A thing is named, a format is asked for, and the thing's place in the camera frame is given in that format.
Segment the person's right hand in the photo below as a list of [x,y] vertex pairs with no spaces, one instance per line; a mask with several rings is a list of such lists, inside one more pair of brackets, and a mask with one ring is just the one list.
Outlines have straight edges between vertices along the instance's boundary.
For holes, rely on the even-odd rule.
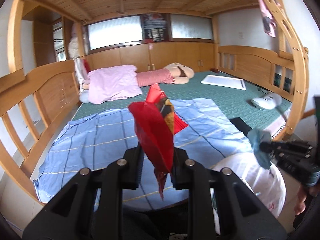
[[315,185],[313,187],[308,187],[308,188],[300,186],[297,192],[297,201],[294,208],[295,215],[299,215],[303,213],[304,210],[306,209],[305,201],[308,195],[316,197],[318,193],[319,193],[319,185]]

